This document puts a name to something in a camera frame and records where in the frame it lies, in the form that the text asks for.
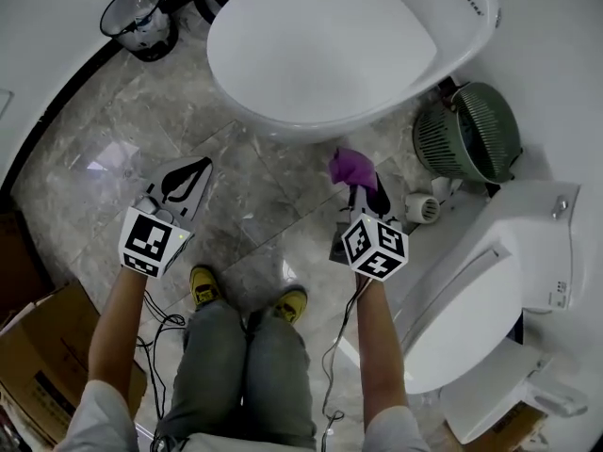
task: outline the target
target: white t-shirt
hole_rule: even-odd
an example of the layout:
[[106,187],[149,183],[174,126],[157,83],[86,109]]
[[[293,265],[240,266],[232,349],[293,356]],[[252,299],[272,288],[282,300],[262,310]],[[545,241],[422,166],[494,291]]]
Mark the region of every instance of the white t-shirt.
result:
[[[137,433],[125,400],[111,385],[99,380],[86,385],[67,437],[56,452],[134,452],[139,450]],[[196,433],[183,452],[307,452],[286,445],[247,442]],[[429,452],[416,420],[406,407],[379,413],[369,424],[363,452]]]

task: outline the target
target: toilet seat lid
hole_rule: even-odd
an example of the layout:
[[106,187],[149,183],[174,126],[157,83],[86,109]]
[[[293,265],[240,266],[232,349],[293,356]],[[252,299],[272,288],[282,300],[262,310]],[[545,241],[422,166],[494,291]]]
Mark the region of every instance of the toilet seat lid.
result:
[[487,250],[450,282],[403,350],[409,394],[453,382],[495,349],[521,316],[520,277],[506,250]]
[[385,105],[435,54],[400,0],[230,0],[207,40],[209,66],[231,98],[306,125]]

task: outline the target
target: marble floor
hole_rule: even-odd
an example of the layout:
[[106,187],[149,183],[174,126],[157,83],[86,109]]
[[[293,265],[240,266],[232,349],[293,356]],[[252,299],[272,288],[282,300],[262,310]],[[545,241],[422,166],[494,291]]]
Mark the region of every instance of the marble floor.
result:
[[[334,141],[304,147],[267,141],[235,121],[221,103],[206,61],[208,25],[193,6],[179,11],[177,20],[180,41],[168,56],[143,64],[122,51],[76,93],[30,155],[12,196],[55,283],[78,279],[102,310],[120,269],[123,210],[145,177],[174,157],[210,156],[215,170],[196,237],[162,280],[149,280],[148,290],[166,313],[189,316],[187,278],[195,264],[219,272],[228,299],[242,312],[271,303],[287,284],[302,284],[310,299],[297,328],[312,359],[313,411],[321,434],[327,380],[320,357],[334,340],[353,291],[350,270],[328,261],[347,189],[331,184],[327,162],[337,146],[366,154],[402,218],[404,196],[431,186],[411,140],[414,117],[427,97]],[[145,309],[140,336],[152,339],[157,326]],[[354,319],[346,338],[355,347]],[[179,332],[163,334],[156,353],[169,403],[182,356]],[[137,360],[147,368],[141,352]],[[414,397],[413,408],[435,449],[442,441],[435,426],[441,420],[433,417],[432,400]],[[331,449],[359,450],[359,370],[346,353],[335,361],[332,402],[346,418],[334,427]],[[137,421],[154,430],[151,386]]]

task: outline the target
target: leg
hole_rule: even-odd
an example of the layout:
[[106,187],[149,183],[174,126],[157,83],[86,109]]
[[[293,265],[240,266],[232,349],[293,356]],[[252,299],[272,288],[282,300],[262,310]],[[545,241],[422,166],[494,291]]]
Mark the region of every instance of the leg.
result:
[[198,309],[188,321],[171,410],[157,424],[157,435],[234,435],[229,419],[240,405],[246,351],[237,311],[222,299]]
[[243,398],[251,437],[315,450],[310,360],[302,338],[275,310],[263,313],[251,334]]

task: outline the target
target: white cylindrical part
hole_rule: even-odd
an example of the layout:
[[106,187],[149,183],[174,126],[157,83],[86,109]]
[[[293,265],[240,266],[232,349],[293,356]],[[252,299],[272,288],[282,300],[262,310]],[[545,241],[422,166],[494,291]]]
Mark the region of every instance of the white cylindrical part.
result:
[[157,211],[157,203],[153,198],[149,198],[148,196],[142,198],[134,207],[147,215],[153,215]]
[[168,224],[173,223],[173,216],[171,215],[170,211],[167,211],[165,209],[159,209],[159,211],[155,213],[155,216],[157,216],[162,221],[167,222]]
[[406,219],[419,224],[431,224],[440,217],[440,203],[429,194],[406,196]]

